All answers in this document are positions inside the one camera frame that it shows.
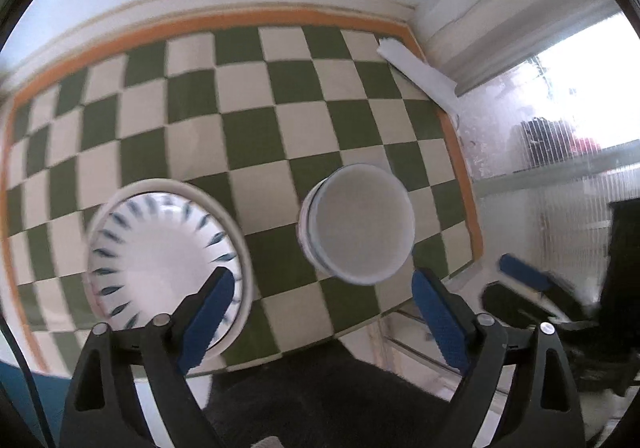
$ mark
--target blue gripper pad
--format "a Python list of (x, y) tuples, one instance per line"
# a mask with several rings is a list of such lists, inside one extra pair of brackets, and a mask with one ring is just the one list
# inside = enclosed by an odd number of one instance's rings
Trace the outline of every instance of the blue gripper pad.
[(510, 253), (505, 253), (500, 257), (498, 267), (505, 275), (509, 275), (512, 279), (516, 279), (536, 291), (542, 292), (551, 288), (551, 282), (544, 273), (522, 262)]
[(447, 364), (464, 375), (469, 368), (465, 335), (449, 307), (420, 271), (414, 272), (411, 289), (420, 314)]
[(234, 274), (227, 269), (191, 320), (184, 332), (182, 354), (178, 358), (178, 368), (182, 374), (200, 365), (216, 329), (231, 304), (235, 285)]

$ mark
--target orange border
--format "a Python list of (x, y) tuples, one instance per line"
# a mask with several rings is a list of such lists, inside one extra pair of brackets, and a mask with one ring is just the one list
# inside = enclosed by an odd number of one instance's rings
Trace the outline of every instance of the orange border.
[[(202, 30), (221, 30), (224, 28), (232, 28), (236, 26), (282, 26), (282, 25), (326, 25), (338, 26), (346, 30), (361, 30), (378, 34), (393, 35), (399, 37), (402, 42), (416, 56), (424, 60), (424, 54), (418, 46), (411, 30), (405, 24), (400, 22), (387, 21), (377, 18), (368, 18), (366, 16), (340, 15), (334, 12), (326, 12), (311, 8), (256, 8), (244, 10), (228, 10), (216, 14), (205, 16), (196, 16), (191, 18), (158, 22), (142, 29), (133, 30), (123, 34), (108, 42), (103, 42), (89, 48), (88, 50), (78, 53), (71, 58), (63, 58), (53, 66), (37, 74), (24, 88), (14, 97), (14, 105), (7, 118), (7, 128), (5, 132), (4, 151), (2, 157), (2, 170), (0, 174), (0, 208), (6, 208), (6, 177), (9, 153), (13, 139), (13, 121), (15, 110), (20, 105), (29, 101), (37, 93), (43, 91), (49, 85), (59, 81), (71, 72), (82, 67), (88, 66), (94, 62), (103, 60), (113, 54), (122, 53), (142, 44), (148, 44), (155, 40), (163, 38), (175, 37), (176, 35), (198, 32)], [(471, 180), (466, 171), (465, 160), (462, 156), (458, 136), (453, 129), (453, 125), (442, 110), (438, 110), (440, 123), (444, 132), (444, 139), (447, 145), (447, 151), (451, 158), (456, 178), (460, 183), (462, 199), (466, 210), (466, 225), (471, 237), (471, 248), (473, 259), (478, 260), (482, 256), (482, 235), (478, 223), (478, 213), (476, 212), (476, 204), (474, 202), (471, 190)], [(4, 258), (4, 267), (9, 281), (12, 298), (16, 303), (18, 315), (22, 320), (22, 329), (27, 338), (27, 342), (34, 357), (40, 365), (41, 370), (49, 372), (47, 363), (40, 351), (40, 346), (36, 342), (33, 333), (28, 325), (24, 309), (20, 303), (18, 295), (18, 287), (15, 282), (14, 266), (11, 262), (10, 248), (8, 244), (8, 219), (7, 212), (2, 213), (3, 219), (0, 219), (0, 239), (2, 241), (2, 256)]]

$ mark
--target checkered floor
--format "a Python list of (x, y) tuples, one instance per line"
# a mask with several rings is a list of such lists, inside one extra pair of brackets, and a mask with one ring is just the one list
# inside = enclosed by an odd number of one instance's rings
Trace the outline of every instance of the checkered floor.
[(404, 183), (417, 264), (446, 277), (471, 262), (435, 105), (377, 45), (376, 35), (325, 26), (183, 35), (78, 70), (16, 109), (10, 249), (52, 373), (73, 372), (98, 321), (82, 288), (84, 229), (140, 179), (200, 187), (245, 233), (257, 299), (216, 368), (349, 332), (410, 297), (411, 259), (388, 281), (356, 287), (316, 273), (300, 252), (300, 202), (342, 165), (372, 163)]

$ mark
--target white cup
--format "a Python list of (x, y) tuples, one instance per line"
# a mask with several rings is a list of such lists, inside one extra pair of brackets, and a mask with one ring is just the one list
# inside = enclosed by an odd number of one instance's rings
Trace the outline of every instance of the white cup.
[(398, 272), (414, 245), (409, 194), (392, 174), (364, 163), (342, 167), (305, 197), (298, 241), (320, 271), (372, 285)]

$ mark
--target black cable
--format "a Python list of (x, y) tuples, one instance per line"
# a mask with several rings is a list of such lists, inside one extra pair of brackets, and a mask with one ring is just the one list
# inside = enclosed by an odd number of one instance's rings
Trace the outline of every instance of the black cable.
[(11, 329), (9, 328), (9, 325), (4, 319), (4, 315), (2, 313), (0, 313), (0, 332), (2, 332), (6, 338), (6, 341), (15, 356), (15, 360), (18, 362), (18, 367), (20, 367), (20, 370), (22, 371), (24, 381), (27, 384), (27, 389), (29, 390), (29, 395), (31, 397), (31, 404), (33, 405), (33, 408), (36, 411), (36, 416), (38, 417), (40, 431), (44, 437), (45, 444), (47, 445), (47, 448), (56, 448), (56, 443), (53, 441), (53, 436), (49, 428), (49, 423), (47, 422), (47, 416), (44, 413), (42, 402), (40, 401), (40, 395), (38, 394), (33, 374), (31, 374), (31, 369), (27, 364), (27, 360), (24, 359), (20, 346), (15, 340), (14, 334), (11, 332)]

